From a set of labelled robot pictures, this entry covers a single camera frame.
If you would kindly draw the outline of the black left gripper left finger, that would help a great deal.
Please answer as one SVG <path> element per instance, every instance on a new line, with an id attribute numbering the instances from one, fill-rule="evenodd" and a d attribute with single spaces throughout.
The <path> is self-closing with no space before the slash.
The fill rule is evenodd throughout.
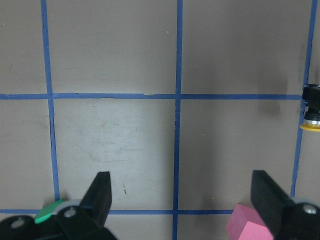
<path id="1" fill-rule="evenodd" d="M 100 226 L 107 220 L 112 205 L 112 185 L 109 171 L 98 172 L 79 206 Z"/>

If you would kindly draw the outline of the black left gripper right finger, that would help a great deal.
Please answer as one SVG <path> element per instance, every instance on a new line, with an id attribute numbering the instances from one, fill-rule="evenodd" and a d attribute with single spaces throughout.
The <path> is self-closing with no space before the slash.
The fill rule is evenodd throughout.
<path id="1" fill-rule="evenodd" d="M 295 202 L 264 170 L 253 170 L 250 201 L 272 235 L 285 229 Z"/>

